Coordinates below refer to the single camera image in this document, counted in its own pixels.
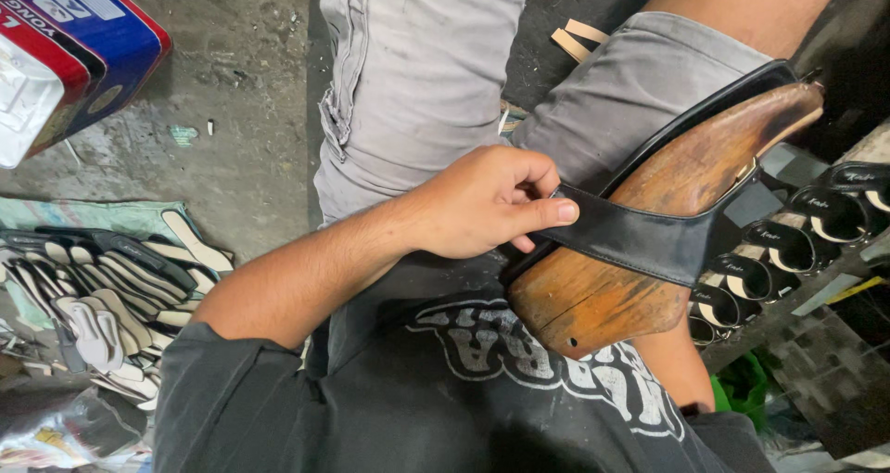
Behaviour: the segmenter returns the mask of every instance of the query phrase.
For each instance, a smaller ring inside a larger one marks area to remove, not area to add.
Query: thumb
[[[578,220],[578,204],[568,198],[542,198],[513,205],[517,233],[567,226]]]

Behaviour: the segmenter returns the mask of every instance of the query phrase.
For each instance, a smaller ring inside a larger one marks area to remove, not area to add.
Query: hand
[[[578,205],[548,198],[559,185],[550,157],[506,146],[476,148],[415,190],[398,207],[408,245],[443,257],[473,257],[510,241],[531,252],[529,231],[565,226]]]

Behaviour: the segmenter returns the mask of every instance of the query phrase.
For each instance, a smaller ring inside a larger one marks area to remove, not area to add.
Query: finger
[[[514,234],[566,226],[578,219],[578,204],[568,198],[541,198],[528,203],[510,205]]]
[[[513,190],[513,197],[511,202],[514,204],[522,204],[525,202],[530,202],[531,198],[528,197],[528,192],[526,190],[515,189]]]
[[[523,182],[534,184],[541,198],[549,197],[560,183],[553,160],[543,153],[527,149],[515,148],[514,153],[515,185]]]
[[[522,251],[526,254],[535,249],[535,243],[531,241],[526,235],[520,235],[513,240],[510,240],[510,243],[513,244],[519,251]]]

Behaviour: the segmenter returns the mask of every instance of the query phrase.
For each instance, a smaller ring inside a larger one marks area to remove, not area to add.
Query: black t-shirt
[[[582,362],[548,352],[496,290],[381,309],[397,314],[338,313],[367,329],[333,326],[317,379],[268,340],[183,329],[163,360],[155,470],[772,470],[747,417],[685,421],[629,343]]]

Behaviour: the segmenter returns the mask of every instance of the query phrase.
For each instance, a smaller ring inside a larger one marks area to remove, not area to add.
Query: gray pants
[[[321,0],[335,54],[315,176],[325,224],[411,190],[477,146],[507,143],[497,134],[499,98],[524,2]],[[548,154],[567,183],[603,176],[769,60],[694,21],[636,14],[510,143]]]

